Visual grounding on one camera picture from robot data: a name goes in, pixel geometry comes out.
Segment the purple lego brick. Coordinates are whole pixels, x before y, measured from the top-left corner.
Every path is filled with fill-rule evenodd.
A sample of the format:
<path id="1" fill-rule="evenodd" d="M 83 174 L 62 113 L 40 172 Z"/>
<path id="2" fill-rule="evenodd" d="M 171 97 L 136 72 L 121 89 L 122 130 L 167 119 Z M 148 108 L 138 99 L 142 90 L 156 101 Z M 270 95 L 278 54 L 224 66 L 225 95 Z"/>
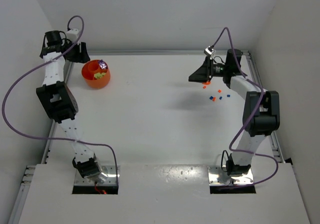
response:
<path id="1" fill-rule="evenodd" d="M 105 61 L 99 60 L 99 61 L 98 61 L 98 64 L 99 64 L 99 67 L 100 67 L 102 70 L 108 69 L 108 65 L 107 65 L 107 63 L 106 63 Z"/>

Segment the yellow-green lego brick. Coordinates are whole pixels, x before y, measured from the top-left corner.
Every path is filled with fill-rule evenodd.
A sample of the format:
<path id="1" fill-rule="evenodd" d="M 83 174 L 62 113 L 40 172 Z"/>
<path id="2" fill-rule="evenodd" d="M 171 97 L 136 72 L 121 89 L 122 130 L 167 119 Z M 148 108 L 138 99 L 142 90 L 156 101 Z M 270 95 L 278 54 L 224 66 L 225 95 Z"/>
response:
<path id="1" fill-rule="evenodd" d="M 106 75 L 106 72 L 99 72 L 99 73 L 95 73 L 95 74 L 93 75 L 93 77 L 94 77 L 95 79 L 101 79 L 101 78 L 103 78 L 105 75 Z"/>

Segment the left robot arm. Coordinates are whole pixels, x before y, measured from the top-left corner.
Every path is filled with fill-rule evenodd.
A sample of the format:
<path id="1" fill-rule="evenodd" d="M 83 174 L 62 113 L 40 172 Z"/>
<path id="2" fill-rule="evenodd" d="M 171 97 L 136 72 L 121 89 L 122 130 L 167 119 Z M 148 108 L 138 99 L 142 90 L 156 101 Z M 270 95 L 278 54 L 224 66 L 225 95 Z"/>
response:
<path id="1" fill-rule="evenodd" d="M 90 60 L 84 42 L 77 43 L 80 31 L 49 31 L 43 39 L 40 57 L 47 63 L 45 76 L 36 94 L 47 114 L 71 139 L 75 157 L 73 166 L 82 178 L 98 181 L 101 168 L 97 157 L 86 144 L 80 143 L 83 132 L 76 119 L 78 104 L 65 83 L 66 62 L 86 63 Z"/>

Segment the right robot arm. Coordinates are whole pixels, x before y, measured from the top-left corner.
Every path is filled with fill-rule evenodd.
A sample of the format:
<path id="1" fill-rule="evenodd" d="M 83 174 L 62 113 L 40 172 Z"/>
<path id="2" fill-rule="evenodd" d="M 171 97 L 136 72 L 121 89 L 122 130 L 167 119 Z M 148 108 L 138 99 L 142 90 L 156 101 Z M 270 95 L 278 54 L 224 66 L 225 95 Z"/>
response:
<path id="1" fill-rule="evenodd" d="M 260 144 L 279 128 L 280 97 L 277 91 L 265 90 L 241 70 L 242 51 L 229 49 L 221 64 L 215 63 L 212 47 L 206 48 L 204 54 L 203 64 L 189 76 L 189 82 L 209 84 L 213 77 L 221 77 L 229 89 L 244 99 L 243 126 L 235 136 L 240 141 L 236 148 L 229 147 L 231 154 L 223 168 L 227 175 L 241 176 L 250 170 Z"/>

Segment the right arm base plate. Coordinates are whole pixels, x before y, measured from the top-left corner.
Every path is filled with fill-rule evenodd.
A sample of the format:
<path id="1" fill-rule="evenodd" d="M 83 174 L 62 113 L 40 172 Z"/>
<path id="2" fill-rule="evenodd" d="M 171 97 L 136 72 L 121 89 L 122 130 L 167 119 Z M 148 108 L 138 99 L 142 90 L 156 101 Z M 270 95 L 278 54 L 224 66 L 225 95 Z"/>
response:
<path id="1" fill-rule="evenodd" d="M 254 178 L 252 170 L 243 175 L 228 175 L 220 166 L 209 166 L 208 180 L 210 186 L 228 186 L 228 185 L 248 185 L 253 184 Z"/>

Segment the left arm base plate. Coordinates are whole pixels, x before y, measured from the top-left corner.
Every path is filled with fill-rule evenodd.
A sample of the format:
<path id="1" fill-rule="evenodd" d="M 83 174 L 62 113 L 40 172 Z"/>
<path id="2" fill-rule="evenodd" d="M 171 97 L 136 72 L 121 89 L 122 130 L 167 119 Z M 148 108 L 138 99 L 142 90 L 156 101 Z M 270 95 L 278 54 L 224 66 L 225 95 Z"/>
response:
<path id="1" fill-rule="evenodd" d="M 93 187 L 96 182 L 98 186 L 117 186 L 117 178 L 119 179 L 120 176 L 120 167 L 117 167 L 117 177 L 116 168 L 114 166 L 103 164 L 100 169 L 101 172 L 99 175 L 89 178 L 82 178 L 81 175 L 76 172 L 73 185 Z"/>

